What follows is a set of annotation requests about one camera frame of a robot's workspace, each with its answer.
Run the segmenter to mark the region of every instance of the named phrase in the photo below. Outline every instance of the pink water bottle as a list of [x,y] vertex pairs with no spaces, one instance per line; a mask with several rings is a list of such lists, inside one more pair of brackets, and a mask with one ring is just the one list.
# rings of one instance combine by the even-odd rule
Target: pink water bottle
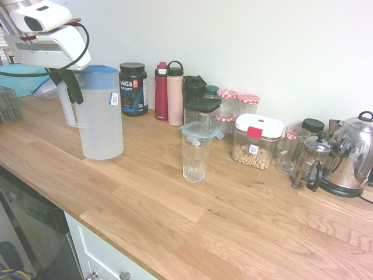
[[[180,67],[170,67],[176,62]],[[183,103],[182,103],[182,80],[184,69],[178,61],[171,61],[167,68],[167,104],[168,104],[168,123],[173,126],[179,126],[184,123]]]
[[156,119],[168,120],[167,108],[167,64],[159,62],[156,68]]

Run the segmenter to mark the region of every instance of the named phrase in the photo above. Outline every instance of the pitcher handle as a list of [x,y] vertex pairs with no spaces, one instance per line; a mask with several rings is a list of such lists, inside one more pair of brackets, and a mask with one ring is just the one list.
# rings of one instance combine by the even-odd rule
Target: pitcher handle
[[280,153],[279,153],[279,156],[277,157],[277,162],[278,163],[281,163],[282,162],[282,158],[284,157],[284,155],[287,153],[287,150],[282,150]]
[[61,100],[62,109],[64,111],[66,122],[68,123],[68,125],[70,125],[71,127],[87,128],[86,124],[79,124],[75,120],[74,112],[72,110],[70,98],[68,95],[68,86],[66,85],[66,83],[65,82],[59,83],[57,88],[58,88],[59,99]]

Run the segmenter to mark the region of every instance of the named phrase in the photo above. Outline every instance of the dishwasher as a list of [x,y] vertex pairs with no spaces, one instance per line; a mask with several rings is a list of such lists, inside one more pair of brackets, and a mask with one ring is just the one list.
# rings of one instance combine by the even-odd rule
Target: dishwasher
[[35,279],[82,280],[64,212],[2,166],[0,192]]

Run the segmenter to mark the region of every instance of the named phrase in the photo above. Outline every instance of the cabinet handle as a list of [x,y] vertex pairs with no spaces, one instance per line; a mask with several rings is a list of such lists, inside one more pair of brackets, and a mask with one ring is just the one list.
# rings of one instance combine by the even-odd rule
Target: cabinet handle
[[93,278],[97,278],[97,277],[98,277],[97,273],[95,273],[94,271],[92,271],[91,276],[88,276],[86,278],[86,280],[93,280]]
[[131,273],[129,272],[126,272],[126,273],[123,272],[119,275],[119,278],[121,280],[128,280],[130,277],[131,277]]

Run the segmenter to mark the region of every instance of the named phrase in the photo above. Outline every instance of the blue lid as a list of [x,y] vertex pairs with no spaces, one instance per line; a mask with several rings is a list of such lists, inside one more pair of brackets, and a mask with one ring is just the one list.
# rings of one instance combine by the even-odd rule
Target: blue lid
[[224,133],[221,128],[215,124],[207,124],[201,121],[194,121],[190,124],[185,124],[179,127],[183,135],[196,134],[201,138],[218,138],[223,139]]
[[83,70],[73,71],[73,72],[76,74],[83,74],[83,73],[84,74],[100,74],[100,73],[116,73],[118,72],[118,70],[110,66],[92,64],[92,65],[88,65]]
[[119,90],[118,70],[105,65],[89,65],[81,71],[73,71],[81,89]]

